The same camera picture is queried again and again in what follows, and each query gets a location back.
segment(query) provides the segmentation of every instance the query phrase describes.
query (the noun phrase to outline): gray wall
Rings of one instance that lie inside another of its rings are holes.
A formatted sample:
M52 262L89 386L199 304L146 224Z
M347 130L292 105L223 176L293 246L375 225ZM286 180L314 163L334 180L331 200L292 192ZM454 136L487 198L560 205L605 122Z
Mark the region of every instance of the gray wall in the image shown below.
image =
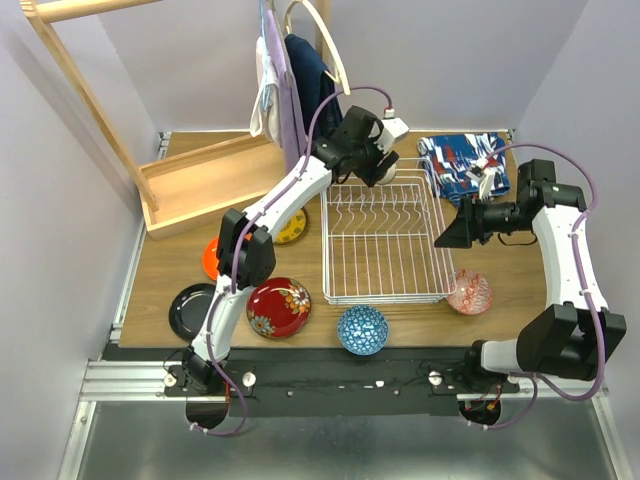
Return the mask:
M276 3L282 16L288 2ZM505 127L522 117L585 4L333 1L331 31L350 82L388 89L411 127ZM304 8L294 13L294 31L313 39ZM257 0L164 0L100 19L160 129L248 127Z
M635 283L640 274L638 32L636 0L590 0L527 108L516 138L548 143L574 155L597 181L601 201L589 220L589 247L609 306L626 315L628 323L627 336L608 363L607 381L618 428L640 476L640 295ZM529 160L531 154L519 158ZM579 180L568 166L559 168L559 175L564 181Z
M141 161L157 134L96 18L61 25ZM0 478L57 478L88 358L107 338L139 199L28 25L0 5Z

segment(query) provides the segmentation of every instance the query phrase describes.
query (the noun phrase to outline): wooden tray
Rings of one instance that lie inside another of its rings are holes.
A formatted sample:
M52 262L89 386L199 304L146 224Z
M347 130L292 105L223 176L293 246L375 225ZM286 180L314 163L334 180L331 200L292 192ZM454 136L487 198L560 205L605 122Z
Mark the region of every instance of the wooden tray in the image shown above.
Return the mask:
M166 238L210 223L215 214L255 201L285 175L282 151L264 137L243 136L141 167L157 210L143 195L147 232Z

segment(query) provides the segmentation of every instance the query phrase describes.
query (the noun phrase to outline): blue patterned bowl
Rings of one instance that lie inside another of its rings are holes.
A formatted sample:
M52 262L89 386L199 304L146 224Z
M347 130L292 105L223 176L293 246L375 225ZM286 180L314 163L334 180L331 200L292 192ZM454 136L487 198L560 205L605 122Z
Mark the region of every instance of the blue patterned bowl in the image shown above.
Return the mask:
M358 305L340 316L338 337L342 346L351 353L373 355L387 343L389 325L375 308Z

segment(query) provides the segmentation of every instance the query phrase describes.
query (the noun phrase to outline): hanger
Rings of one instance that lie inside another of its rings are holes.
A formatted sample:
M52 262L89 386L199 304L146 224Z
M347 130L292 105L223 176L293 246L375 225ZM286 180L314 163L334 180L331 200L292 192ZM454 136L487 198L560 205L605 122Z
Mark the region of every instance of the hanger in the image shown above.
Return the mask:
M320 30L322 38L324 38L324 42L326 43L329 52L331 53L331 57L333 58L333 68L336 71L336 75L331 74L331 72L329 71L325 72L326 75L337 85L342 85L342 90L344 91L345 95L350 95L351 89L349 88L349 81L347 80L347 74L344 71L344 65L342 64L342 59L340 58L340 54L338 53L336 44L333 43L333 39L331 38L331 34L329 33L324 20L322 20L322 17L320 16L316 8L311 4L311 2L309 2L309 0L293 0L287 7L286 12L284 12L284 23L287 34L293 33L293 30L291 28L291 10L293 10L293 7L295 7L297 4L301 4L309 11L311 17L318 26L318 30ZM316 45L316 49L318 48L322 50L322 42L320 42L320 45Z

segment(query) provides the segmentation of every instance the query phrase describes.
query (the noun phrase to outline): orange plate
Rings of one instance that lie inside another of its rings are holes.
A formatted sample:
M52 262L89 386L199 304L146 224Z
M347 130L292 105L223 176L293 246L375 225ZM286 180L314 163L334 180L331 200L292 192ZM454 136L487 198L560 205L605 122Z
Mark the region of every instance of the orange plate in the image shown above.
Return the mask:
M207 248L204 249L204 255L202 255L202 268L209 275L211 280L218 279L218 257L216 257L216 250L218 249L218 237L209 242Z

